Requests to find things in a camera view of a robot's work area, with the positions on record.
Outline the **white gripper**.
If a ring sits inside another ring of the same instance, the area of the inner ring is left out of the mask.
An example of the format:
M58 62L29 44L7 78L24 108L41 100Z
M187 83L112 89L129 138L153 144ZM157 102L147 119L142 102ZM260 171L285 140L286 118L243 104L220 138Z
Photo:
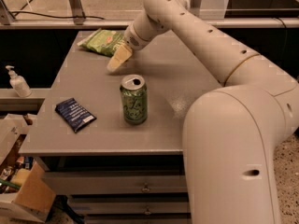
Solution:
M113 56L107 64L109 72L115 72L132 55L133 50L142 50L153 38L165 32L165 27L154 21L143 10L124 32L125 43L114 48Z

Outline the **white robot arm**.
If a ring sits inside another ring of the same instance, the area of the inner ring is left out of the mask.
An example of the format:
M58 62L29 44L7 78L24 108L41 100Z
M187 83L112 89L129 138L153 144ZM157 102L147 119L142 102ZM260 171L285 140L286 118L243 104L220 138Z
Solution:
M192 224L281 224L274 152L299 127L299 84L259 52L189 12L188 0L143 0L143 11L109 61L173 31L220 82L183 124Z

